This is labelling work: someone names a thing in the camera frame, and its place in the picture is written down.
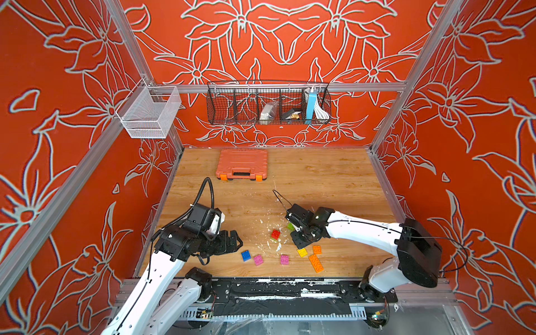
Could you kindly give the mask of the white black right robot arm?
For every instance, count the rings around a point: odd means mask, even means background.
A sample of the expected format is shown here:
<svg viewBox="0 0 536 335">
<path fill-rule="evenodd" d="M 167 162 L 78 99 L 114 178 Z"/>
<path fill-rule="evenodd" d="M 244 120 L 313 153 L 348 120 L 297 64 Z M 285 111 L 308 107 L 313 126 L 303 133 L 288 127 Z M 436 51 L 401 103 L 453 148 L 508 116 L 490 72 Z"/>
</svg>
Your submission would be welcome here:
<svg viewBox="0 0 536 335">
<path fill-rule="evenodd" d="M 332 208 L 315 212 L 294 204 L 286 209 L 286 220 L 294 227 L 291 237 L 298 249 L 322 238 L 348 240 L 374 247 L 390 257 L 369 266 L 358 285 L 360 299 L 375 302 L 406 284 L 435 288 L 441 274 L 441 237 L 434 237 L 414 219 L 385 223 L 349 216 Z"/>
</svg>

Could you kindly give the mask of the yellow lego brick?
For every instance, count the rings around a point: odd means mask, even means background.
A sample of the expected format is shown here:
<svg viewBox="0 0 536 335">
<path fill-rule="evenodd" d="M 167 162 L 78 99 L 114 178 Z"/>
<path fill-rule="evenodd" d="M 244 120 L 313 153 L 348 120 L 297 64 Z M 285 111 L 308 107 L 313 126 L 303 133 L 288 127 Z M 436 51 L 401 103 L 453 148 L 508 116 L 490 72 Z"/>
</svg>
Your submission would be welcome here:
<svg viewBox="0 0 536 335">
<path fill-rule="evenodd" d="M 297 252 L 301 258 L 304 258 L 308 255 L 307 250 L 305 248 L 298 249 Z"/>
</svg>

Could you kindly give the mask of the red lego brick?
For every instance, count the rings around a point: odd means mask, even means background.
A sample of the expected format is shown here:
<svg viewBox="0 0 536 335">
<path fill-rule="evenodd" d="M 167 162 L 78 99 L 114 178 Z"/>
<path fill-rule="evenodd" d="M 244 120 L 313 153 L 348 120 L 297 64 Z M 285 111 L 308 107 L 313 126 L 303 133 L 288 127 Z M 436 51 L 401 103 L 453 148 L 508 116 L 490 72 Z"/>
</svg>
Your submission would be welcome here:
<svg viewBox="0 0 536 335">
<path fill-rule="evenodd" d="M 277 229 L 272 230 L 272 233 L 270 235 L 271 239 L 274 241 L 279 241 L 280 236 L 281 236 L 281 231 Z"/>
</svg>

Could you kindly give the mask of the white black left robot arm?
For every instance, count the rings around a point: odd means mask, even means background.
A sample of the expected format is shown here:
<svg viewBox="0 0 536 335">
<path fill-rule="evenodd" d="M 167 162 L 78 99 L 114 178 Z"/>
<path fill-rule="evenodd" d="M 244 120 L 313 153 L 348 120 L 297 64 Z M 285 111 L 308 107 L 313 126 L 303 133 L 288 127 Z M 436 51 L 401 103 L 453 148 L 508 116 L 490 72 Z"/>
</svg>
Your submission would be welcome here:
<svg viewBox="0 0 536 335">
<path fill-rule="evenodd" d="M 208 206 L 200 203 L 205 189 L 214 192 L 209 177 L 190 208 L 153 235 L 147 268 L 104 334 L 165 334 L 191 305 L 212 295 L 212 275 L 194 267 L 169 297 L 164 296 L 190 258 L 207 265 L 212 256 L 236 253 L 243 246 L 236 231 L 222 230 L 225 216 L 216 208 L 215 197 Z"/>
</svg>

